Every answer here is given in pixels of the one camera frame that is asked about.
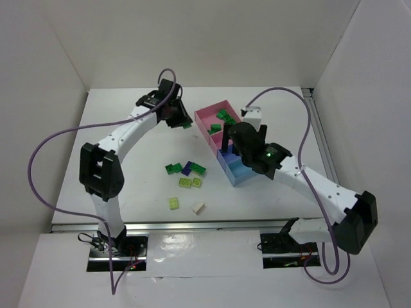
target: cable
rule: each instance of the cable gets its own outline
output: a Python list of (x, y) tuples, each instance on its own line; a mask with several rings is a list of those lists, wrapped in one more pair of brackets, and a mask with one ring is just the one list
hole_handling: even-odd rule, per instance
[[(339, 269), (340, 269), (340, 255), (339, 255), (339, 253), (338, 253), (337, 240), (335, 239), (335, 234), (334, 234), (334, 231), (333, 231), (333, 229), (332, 229), (331, 222), (330, 222), (330, 220), (329, 220), (329, 218), (328, 218), (328, 215), (327, 215), (327, 212), (326, 212), (326, 210), (325, 210), (325, 208), (324, 208), (324, 206), (323, 206), (323, 204), (322, 204), (322, 202), (321, 202), (320, 196), (319, 196), (319, 194), (317, 193), (317, 191), (315, 190), (314, 185), (312, 184), (311, 180), (308, 178), (308, 175), (306, 174), (305, 170), (302, 169), (302, 162), (301, 162), (302, 148), (304, 147), (304, 144), (305, 144), (305, 142), (306, 142), (306, 139), (307, 139), (307, 136), (308, 136), (308, 132), (310, 131), (310, 126), (311, 126), (311, 113), (310, 113), (310, 108), (309, 108), (307, 102), (304, 100), (304, 98), (303, 98), (300, 94), (296, 93), (296, 92), (293, 91), (293, 90), (290, 90), (290, 89), (287, 89), (287, 88), (284, 88), (284, 87), (272, 87), (272, 88), (268, 88), (268, 89), (260, 92), (259, 94), (257, 94), (257, 96), (254, 97), (254, 98), (250, 101), (250, 103), (248, 103), (248, 104), (245, 106), (245, 108), (250, 107), (251, 104), (253, 104), (253, 102), (255, 102), (255, 101), (256, 101), (258, 98), (260, 98), (262, 95), (266, 94), (267, 92), (275, 91), (275, 90), (281, 90), (281, 91), (289, 92), (289, 93), (293, 94), (294, 96), (297, 96), (297, 97), (302, 101), (302, 103), (304, 104), (304, 106), (306, 107), (306, 110), (307, 110), (307, 115), (308, 115), (307, 127), (306, 127), (304, 136), (302, 137), (302, 141), (301, 141), (300, 146), (299, 146), (299, 149), (298, 149), (297, 160), (298, 160), (299, 169), (301, 170), (301, 174), (302, 174), (302, 176), (304, 177), (305, 181), (307, 182), (308, 187), (310, 188), (311, 192), (312, 192), (313, 195), (314, 195), (314, 198), (316, 199), (316, 201), (317, 201), (317, 203), (318, 203), (318, 205), (319, 205), (319, 207), (320, 207), (321, 213), (322, 213), (322, 215), (324, 216), (324, 220), (326, 221), (327, 228), (328, 228), (329, 234), (330, 234), (330, 236), (331, 236), (331, 242), (333, 243), (334, 254), (335, 254), (335, 269), (334, 269), (333, 271), (331, 271), (331, 270), (328, 268), (328, 264), (327, 264), (327, 260), (326, 260), (326, 254), (325, 254), (325, 249), (324, 249), (324, 248), (325, 248), (325, 244), (324, 244), (324, 243), (323, 243), (323, 249), (322, 249), (322, 260), (323, 260), (323, 263), (324, 263), (324, 268), (326, 269), (327, 273), (329, 273), (330, 275), (333, 276), (333, 275), (336, 275), (336, 274), (338, 273)], [(307, 261), (304, 263), (304, 270), (306, 271), (306, 273), (308, 273), (308, 270), (306, 269), (306, 263), (307, 263)], [(347, 270), (345, 271), (344, 275), (342, 276), (343, 279), (344, 279), (345, 276), (348, 274), (350, 265), (351, 265), (351, 263), (348, 262)], [(316, 282), (318, 282), (318, 283), (321, 283), (320, 280), (318, 280), (318, 279), (316, 279), (316, 278), (313, 278), (310, 274), (308, 274), (308, 276), (309, 276), (311, 279), (313, 279), (314, 281), (316, 281)], [(325, 284), (337, 283), (337, 282), (340, 282), (341, 280), (342, 280), (342, 279), (339, 278), (339, 279), (337, 279), (337, 280), (335, 280), (335, 281), (333, 281), (333, 282), (326, 282)]]
[(37, 153), (40, 151), (40, 149), (43, 147), (43, 145), (45, 145), (48, 141), (50, 141), (51, 139), (62, 135), (64, 133), (69, 133), (69, 132), (76, 132), (78, 130), (85, 130), (87, 128), (95, 128), (95, 127), (104, 127), (104, 126), (114, 126), (114, 125), (121, 125), (121, 124), (125, 124), (125, 123), (129, 123), (132, 121), (136, 121), (138, 119), (141, 119), (142, 117), (147, 116), (148, 114), (155, 112), (158, 108), (162, 107), (163, 104), (165, 104), (165, 102), (167, 102), (167, 100), (170, 98), (170, 96), (173, 94), (174, 88), (175, 88), (175, 84), (177, 82), (177, 77), (175, 76), (175, 73), (172, 69), (163, 69), (160, 72), (159, 78), (157, 80), (157, 82), (160, 82), (161, 76), (165, 73), (165, 72), (170, 72), (173, 75), (173, 86), (170, 89), (170, 92), (167, 94), (167, 96), (154, 108), (152, 108), (151, 110), (137, 116), (134, 118), (130, 118), (130, 119), (126, 119), (126, 120), (122, 120), (122, 121), (116, 121), (116, 122), (110, 122), (110, 123), (100, 123), (100, 124), (90, 124), (90, 125), (84, 125), (84, 126), (78, 126), (78, 127), (74, 127), (74, 128), (68, 128), (66, 130), (62, 130), (60, 132), (54, 133), (53, 135), (50, 135), (49, 137), (45, 138), (42, 142), (40, 142), (40, 144), (35, 148), (34, 152), (31, 154), (31, 157), (29, 159), (28, 162), (28, 167), (27, 167), (27, 178), (28, 178), (28, 183), (30, 185), (30, 189), (33, 192), (33, 194), (36, 196), (37, 199), (39, 199), (39, 201), (41, 203), (43, 203), (46, 207), (48, 207), (49, 209), (55, 210), (57, 212), (61, 212), (64, 214), (70, 214), (70, 215), (75, 215), (75, 216), (83, 216), (83, 217), (90, 217), (90, 218), (94, 218), (97, 220), (100, 220), (103, 224), (104, 227), (107, 230), (107, 237), (109, 239), (109, 270), (110, 270), (110, 282), (111, 282), (111, 293), (113, 295), (116, 294), (116, 289), (117, 289), (117, 285), (118, 282), (120, 280), (120, 278), (128, 271), (130, 270), (131, 267), (127, 266), (124, 271), (120, 274), (120, 276), (118, 277), (117, 281), (114, 283), (114, 272), (113, 272), (113, 261), (112, 261), (112, 239), (111, 239), (111, 233), (110, 233), (110, 228), (109, 225), (107, 224), (107, 222), (97, 216), (97, 215), (92, 215), (92, 214), (86, 214), (86, 213), (80, 213), (80, 212), (73, 212), (71, 210), (64, 210), (64, 209), (59, 209), (57, 208), (57, 206), (53, 206), (51, 204), (49, 204), (37, 191), (34, 183), (33, 183), (33, 177), (32, 177), (32, 167), (33, 167), (33, 162), (34, 162), (34, 158), (36, 157)]

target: purple cable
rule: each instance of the purple cable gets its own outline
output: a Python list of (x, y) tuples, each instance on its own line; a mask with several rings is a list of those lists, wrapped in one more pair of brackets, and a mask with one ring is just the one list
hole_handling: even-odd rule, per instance
[(110, 270), (110, 281), (111, 281), (111, 293), (113, 295), (116, 294), (116, 289), (117, 289), (117, 285), (118, 282), (120, 280), (120, 278), (128, 271), (130, 270), (130, 268), (138, 263), (140, 263), (141, 261), (137, 261), (135, 263), (133, 263), (130, 266), (127, 266), (124, 271), (120, 274), (120, 276), (118, 277), (116, 283), (114, 283), (114, 273), (113, 273), (113, 261), (112, 261), (112, 240), (111, 240), (111, 233), (110, 233), (110, 229), (109, 226), (107, 224), (107, 222), (97, 216), (97, 215), (92, 215), (92, 214), (86, 214), (86, 213), (79, 213), (79, 212), (72, 212), (70, 210), (63, 210), (63, 209), (59, 209), (54, 206), (52, 206), (51, 204), (49, 204), (40, 194), (39, 192), (36, 190), (34, 183), (33, 183), (33, 177), (31, 175), (31, 169), (33, 167), (33, 161), (34, 158), (36, 157), (37, 153), (40, 151), (40, 149), (43, 147), (43, 145), (45, 145), (48, 141), (50, 141), (51, 139), (62, 135), (64, 133), (69, 133), (69, 132), (76, 132), (78, 130), (85, 130), (87, 128), (95, 128), (95, 127), (104, 127), (104, 126), (114, 126), (114, 125), (121, 125), (121, 124), (125, 124), (125, 123), (129, 123), (132, 121), (136, 121), (138, 119), (141, 119), (142, 117), (147, 116), (148, 114), (151, 114), (152, 112), (155, 112), (158, 108), (160, 108), (161, 106), (163, 106), (163, 104), (165, 104), (165, 102), (170, 98), (170, 96), (173, 94), (174, 88), (175, 88), (175, 84), (177, 82), (177, 77), (175, 76), (175, 73), (172, 69), (163, 69), (159, 75), (159, 78), (157, 80), (157, 83), (160, 82), (161, 76), (165, 73), (165, 72), (170, 72), (173, 75), (173, 86), (171, 87), (170, 92), (167, 94), (167, 96), (154, 108), (152, 108), (151, 110), (135, 117), (135, 118), (131, 118), (131, 119), (126, 119), (126, 120), (121, 120), (121, 121), (116, 121), (116, 122), (110, 122), (110, 123), (100, 123), (100, 124), (90, 124), (90, 125), (84, 125), (84, 126), (78, 126), (78, 127), (74, 127), (74, 128), (68, 128), (66, 130), (62, 130), (60, 132), (54, 133), (53, 135), (50, 135), (49, 137), (45, 138), (42, 142), (40, 142), (40, 144), (35, 148), (34, 152), (31, 154), (31, 157), (29, 159), (28, 162), (28, 167), (27, 167), (27, 178), (28, 178), (28, 183), (29, 186), (31, 188), (31, 191), (33, 191), (33, 194), (37, 197), (37, 199), (39, 199), (39, 201), (41, 203), (43, 203), (46, 207), (52, 209), (52, 210), (56, 210), (57, 212), (61, 212), (64, 214), (70, 214), (70, 215), (75, 215), (75, 216), (83, 216), (83, 217), (90, 217), (90, 218), (95, 218), (97, 220), (100, 220), (101, 222), (103, 222), (106, 230), (107, 230), (107, 237), (109, 239), (109, 270)]
[[(311, 180), (308, 178), (308, 175), (306, 174), (306, 172), (305, 172), (303, 169), (301, 169), (301, 167), (302, 167), (302, 162), (301, 162), (302, 148), (304, 147), (304, 144), (305, 144), (305, 142), (306, 142), (308, 133), (309, 133), (309, 131), (310, 131), (310, 126), (311, 126), (311, 113), (310, 113), (310, 108), (308, 107), (307, 102), (304, 100), (304, 98), (303, 98), (300, 94), (296, 93), (296, 92), (293, 91), (293, 90), (290, 90), (290, 89), (287, 89), (287, 88), (284, 88), (284, 87), (272, 87), (272, 88), (266, 89), (266, 90), (262, 91), (261, 93), (259, 93), (255, 98), (253, 98), (253, 99), (250, 101), (250, 103), (248, 103), (248, 104), (245, 106), (245, 108), (250, 107), (251, 104), (253, 104), (253, 102), (255, 102), (258, 98), (260, 98), (260, 97), (261, 97), (262, 95), (264, 95), (265, 93), (270, 92), (270, 91), (275, 91), (275, 90), (286, 91), (286, 92), (289, 92), (289, 93), (297, 96), (297, 97), (302, 101), (302, 103), (304, 104), (304, 106), (306, 107), (306, 110), (307, 110), (308, 122), (307, 122), (307, 127), (306, 127), (306, 130), (305, 130), (304, 136), (302, 137), (302, 141), (301, 141), (300, 146), (299, 146), (299, 149), (298, 149), (297, 160), (298, 160), (298, 165), (299, 165), (299, 168), (300, 168), (300, 170), (301, 170), (302, 176), (304, 177), (305, 181), (307, 182), (308, 187), (311, 189), (311, 192), (313, 193), (314, 198), (316, 199), (316, 201), (317, 201), (317, 203), (318, 203), (318, 205), (319, 205), (319, 207), (320, 207), (321, 213), (322, 213), (322, 215), (324, 216), (324, 220), (326, 221), (327, 228), (328, 228), (329, 234), (330, 234), (330, 236), (331, 236), (331, 241), (332, 241), (332, 243), (333, 243), (334, 254), (335, 254), (335, 269), (334, 269), (333, 271), (331, 271), (331, 270), (328, 268), (328, 264), (327, 264), (327, 260), (326, 260), (326, 254), (325, 254), (325, 244), (324, 244), (324, 243), (322, 244), (322, 260), (323, 260), (323, 263), (324, 263), (324, 268), (326, 269), (327, 273), (333, 276), (333, 275), (336, 275), (336, 274), (338, 273), (339, 269), (340, 269), (340, 255), (339, 255), (339, 253), (338, 253), (337, 240), (335, 239), (335, 234), (334, 234), (334, 231), (333, 231), (333, 229), (332, 229), (331, 222), (330, 222), (330, 220), (329, 220), (329, 218), (328, 218), (327, 212), (326, 212), (326, 210), (325, 210), (325, 208), (324, 208), (324, 205), (322, 204), (322, 201), (321, 201), (321, 199), (320, 199), (319, 194), (318, 194), (317, 191), (315, 190), (315, 188), (314, 188)], [(349, 271), (349, 268), (350, 268), (350, 265), (351, 265), (351, 260), (350, 260), (349, 253), (347, 253), (347, 257), (348, 257), (347, 270), (345, 271), (345, 273), (344, 273), (339, 279), (334, 280), (334, 281), (331, 281), (331, 282), (323, 282), (323, 281), (321, 281), (321, 280), (318, 280), (318, 279), (312, 277), (312, 276), (308, 273), (308, 270), (307, 270), (307, 268), (306, 268), (306, 265), (307, 265), (308, 261), (309, 261), (311, 258), (307, 259), (306, 262), (304, 262), (304, 270), (305, 270), (305, 272), (307, 273), (307, 275), (308, 275), (311, 279), (313, 279), (314, 281), (316, 281), (316, 282), (318, 282), (318, 283), (320, 283), (320, 284), (336, 284), (337, 282), (340, 282), (342, 279), (344, 279), (345, 276), (347, 276), (347, 274), (348, 274), (348, 271)]]

